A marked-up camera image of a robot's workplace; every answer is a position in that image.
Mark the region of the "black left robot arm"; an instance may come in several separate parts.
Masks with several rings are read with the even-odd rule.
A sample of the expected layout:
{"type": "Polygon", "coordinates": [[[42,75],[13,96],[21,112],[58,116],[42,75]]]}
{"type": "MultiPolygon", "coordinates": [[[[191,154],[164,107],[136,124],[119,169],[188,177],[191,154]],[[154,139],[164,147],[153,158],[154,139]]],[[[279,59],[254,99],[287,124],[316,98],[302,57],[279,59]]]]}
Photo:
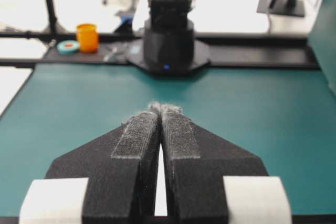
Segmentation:
{"type": "Polygon", "coordinates": [[[209,46],[195,39],[188,19],[194,0],[148,0],[143,38],[128,49],[128,62],[153,74],[183,76],[209,64],[209,46]]]}

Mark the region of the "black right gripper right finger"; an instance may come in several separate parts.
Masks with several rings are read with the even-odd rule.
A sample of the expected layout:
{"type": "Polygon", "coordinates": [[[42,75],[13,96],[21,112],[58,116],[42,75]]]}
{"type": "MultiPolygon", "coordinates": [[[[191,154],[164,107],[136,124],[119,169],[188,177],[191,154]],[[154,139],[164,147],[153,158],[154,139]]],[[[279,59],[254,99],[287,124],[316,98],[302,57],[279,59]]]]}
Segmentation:
{"type": "Polygon", "coordinates": [[[281,179],[255,154],[160,107],[167,212],[179,223],[291,223],[281,179]]]}

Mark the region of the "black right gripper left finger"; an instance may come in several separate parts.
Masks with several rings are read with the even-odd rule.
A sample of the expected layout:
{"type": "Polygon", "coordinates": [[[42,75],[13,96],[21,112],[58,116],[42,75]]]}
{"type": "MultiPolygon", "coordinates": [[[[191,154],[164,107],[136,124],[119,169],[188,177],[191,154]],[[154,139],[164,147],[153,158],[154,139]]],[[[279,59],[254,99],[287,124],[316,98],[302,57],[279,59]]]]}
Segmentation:
{"type": "Polygon", "coordinates": [[[59,156],[34,180],[20,223],[132,223],[154,212],[160,113],[156,105],[59,156]]]}

